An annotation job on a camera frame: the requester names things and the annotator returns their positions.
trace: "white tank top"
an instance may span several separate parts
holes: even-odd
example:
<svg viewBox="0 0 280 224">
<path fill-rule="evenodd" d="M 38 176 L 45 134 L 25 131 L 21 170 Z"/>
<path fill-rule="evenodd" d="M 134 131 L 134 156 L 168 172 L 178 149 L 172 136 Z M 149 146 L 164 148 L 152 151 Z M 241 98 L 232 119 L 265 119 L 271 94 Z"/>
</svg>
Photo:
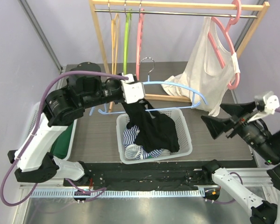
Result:
<svg viewBox="0 0 280 224">
<path fill-rule="evenodd" d="M 208 32 L 212 34 L 225 62 L 223 69 L 208 39 Z M 215 22 L 211 21 L 211 17 L 205 17 L 202 31 L 185 71 L 176 77 L 171 76 L 166 82 L 183 84 L 199 91 L 204 95 L 208 104 L 206 105 L 196 94 L 194 103 L 201 102 L 197 109 L 208 111 L 210 116 L 217 116 L 220 112 L 222 98 L 227 91 L 227 85 L 230 81 L 234 81 L 235 74 L 239 72 L 236 53 L 231 55 L 223 47 L 217 35 Z M 162 87 L 168 95 L 185 96 L 192 100 L 193 92 L 189 90 L 170 85 L 162 85 Z"/>
</svg>

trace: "blue and white striped shirt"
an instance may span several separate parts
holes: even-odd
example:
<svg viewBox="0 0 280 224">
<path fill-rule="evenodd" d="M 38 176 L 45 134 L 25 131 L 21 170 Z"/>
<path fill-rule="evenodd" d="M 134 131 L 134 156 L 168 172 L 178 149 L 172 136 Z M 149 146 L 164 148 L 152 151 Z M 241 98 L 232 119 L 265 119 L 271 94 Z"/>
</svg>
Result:
<svg viewBox="0 0 280 224">
<path fill-rule="evenodd" d="M 123 140 L 122 144 L 124 147 L 128 147 L 130 145 L 134 145 L 137 134 L 139 133 L 139 128 L 137 126 L 133 126 L 131 129 L 125 129 L 123 132 Z M 142 146 L 139 147 L 139 152 L 137 153 L 135 160 L 144 160 L 147 158 L 155 158 L 158 157 L 162 153 L 163 149 L 156 149 L 150 153 L 147 153 Z"/>
</svg>

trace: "metal frame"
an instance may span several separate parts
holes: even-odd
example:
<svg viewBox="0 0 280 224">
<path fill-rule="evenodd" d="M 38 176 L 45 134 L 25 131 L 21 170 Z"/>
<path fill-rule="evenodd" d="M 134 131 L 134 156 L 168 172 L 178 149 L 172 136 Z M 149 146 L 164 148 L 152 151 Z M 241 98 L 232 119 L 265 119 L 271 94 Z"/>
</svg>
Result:
<svg viewBox="0 0 280 224">
<path fill-rule="evenodd" d="M 76 189 L 35 189 L 30 198 L 92 198 L 100 192 L 91 195 L 77 194 Z M 100 198 L 150 198 L 150 197 L 202 197 L 205 196 L 203 188 L 198 190 L 182 191 L 104 191 Z"/>
<path fill-rule="evenodd" d="M 126 13 L 125 10 L 108 10 L 108 9 L 95 9 L 96 13 Z M 139 14 L 139 11 L 129 10 L 129 13 Z M 155 14 L 155 15 L 191 15 L 191 16 L 214 16 L 214 17 L 225 17 L 235 18 L 237 15 L 231 14 L 211 14 L 211 13 L 175 13 L 175 12 L 156 12 L 156 11 L 143 11 L 142 14 Z M 241 15 L 240 18 L 245 19 L 257 19 L 257 15 Z"/>
<path fill-rule="evenodd" d="M 61 73 L 62 72 L 62 66 L 61 66 L 60 62 L 58 61 L 57 56 L 55 55 L 55 53 L 54 53 L 46 35 L 44 34 L 41 26 L 39 25 L 39 23 L 38 23 L 35 15 L 33 14 L 29 4 L 27 3 L 26 0 L 18 0 L 18 2 L 22 6 L 24 12 L 26 13 L 26 16 L 30 20 L 34 30 L 36 31 L 39 39 L 43 43 L 43 45 L 44 45 L 45 49 L 47 50 L 48 54 L 50 55 L 51 59 L 53 60 L 55 66 L 57 67 L 57 69 Z"/>
<path fill-rule="evenodd" d="M 31 189 L 21 189 L 21 200 L 29 193 Z M 23 224 L 30 199 L 18 205 L 17 212 L 14 216 L 13 224 Z"/>
</svg>

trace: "light blue hanger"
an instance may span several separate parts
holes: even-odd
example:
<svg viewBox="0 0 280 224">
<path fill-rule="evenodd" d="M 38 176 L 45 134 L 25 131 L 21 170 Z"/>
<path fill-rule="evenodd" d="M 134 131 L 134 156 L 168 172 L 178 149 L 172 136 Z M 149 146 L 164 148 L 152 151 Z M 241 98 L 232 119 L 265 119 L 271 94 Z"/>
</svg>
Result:
<svg viewBox="0 0 280 224">
<path fill-rule="evenodd" d="M 151 60 L 154 62 L 154 60 L 153 60 L 152 58 L 150 58 L 150 57 L 145 57 L 145 58 L 143 58 L 143 59 L 141 60 L 141 62 L 142 62 L 143 60 L 145 60 L 145 59 L 151 59 Z M 190 88 L 190 87 L 188 87 L 188 86 L 186 86 L 186 85 L 182 85 L 182 84 L 178 84 L 178 83 L 164 82 L 164 81 L 149 81 L 149 80 L 150 80 L 150 79 L 149 79 L 149 73 L 148 73 L 148 77 L 147 77 L 147 82 L 144 82 L 144 83 L 143 83 L 144 85 L 165 84 L 165 85 L 174 85 L 174 86 L 178 86 L 178 87 L 181 87 L 181 88 L 184 88 L 184 89 L 186 89 L 186 90 L 189 90 L 189 91 L 192 91 L 192 92 L 193 92 L 192 102 L 195 102 L 195 95 L 197 94 L 198 96 L 200 96 L 200 97 L 202 98 L 202 100 L 204 101 L 204 103 L 207 104 L 205 97 L 204 97 L 200 92 L 198 92 L 197 90 L 194 90 L 194 89 L 192 89 L 192 88 Z M 192 103 L 192 106 L 179 106 L 179 107 L 167 107 L 167 108 L 160 108 L 160 109 L 147 109 L 146 111 L 162 111 L 162 110 L 171 110 L 171 109 L 195 108 L 195 107 L 198 107 L 198 106 L 200 105 L 200 103 L 201 103 L 201 102 L 198 101 L 196 104 L 193 104 L 193 103 Z M 91 108 L 90 113 L 89 113 L 89 116 L 91 116 L 91 115 L 93 114 L 94 109 L 95 109 L 95 107 Z M 110 112 L 110 113 L 109 113 L 109 112 L 107 112 L 107 106 L 106 106 L 106 104 L 104 104 L 104 109 L 105 109 L 105 111 L 102 111 L 101 109 L 98 109 L 98 112 L 99 112 L 100 114 L 103 114 L 103 115 L 105 115 L 105 114 L 125 113 L 125 111 Z"/>
</svg>

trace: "pink hanger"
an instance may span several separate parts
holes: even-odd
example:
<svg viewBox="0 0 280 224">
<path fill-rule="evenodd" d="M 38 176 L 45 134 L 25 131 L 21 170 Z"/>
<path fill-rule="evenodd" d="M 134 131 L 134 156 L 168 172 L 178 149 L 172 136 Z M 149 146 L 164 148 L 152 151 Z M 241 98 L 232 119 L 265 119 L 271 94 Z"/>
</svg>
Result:
<svg viewBox="0 0 280 224">
<path fill-rule="evenodd" d="M 223 26 L 223 24 L 221 23 L 221 21 L 219 19 L 217 19 L 216 17 L 211 18 L 211 20 L 214 21 L 219 26 L 220 30 L 223 32 L 223 35 L 224 35 L 224 37 L 225 37 L 225 39 L 228 43 L 231 55 L 233 55 L 235 53 L 235 50 L 234 50 L 231 38 L 229 37 L 228 31 L 229 31 L 231 25 L 234 25 L 238 22 L 239 17 L 241 16 L 241 13 L 242 13 L 242 3 L 241 3 L 240 0 L 233 0 L 232 4 L 235 4 L 237 6 L 237 16 L 235 18 L 229 19 L 226 28 Z M 216 46 L 216 43 L 214 41 L 213 36 L 210 33 L 208 33 L 208 38 L 209 38 L 210 43 L 211 43 L 211 45 L 212 45 L 212 47 L 213 47 L 213 49 L 214 49 L 214 51 L 217 55 L 217 58 L 218 58 L 218 60 L 220 62 L 220 65 L 221 65 L 221 68 L 224 68 L 224 66 L 225 66 L 224 60 L 222 58 L 222 55 L 221 55 L 219 49 L 217 49 L 217 46 Z M 234 89 L 237 88 L 238 84 L 239 84 L 239 73 L 237 73 L 235 75 L 234 83 L 232 84 L 230 82 L 228 84 L 228 89 L 234 90 Z"/>
<path fill-rule="evenodd" d="M 137 52 L 136 52 L 136 77 L 137 77 L 137 80 L 139 80 L 140 52 L 141 52 L 141 44 L 142 44 L 143 21 L 144 21 L 144 13 L 140 14 L 140 10 L 139 10 L 139 21 L 138 21 L 138 32 L 137 32 Z"/>
</svg>

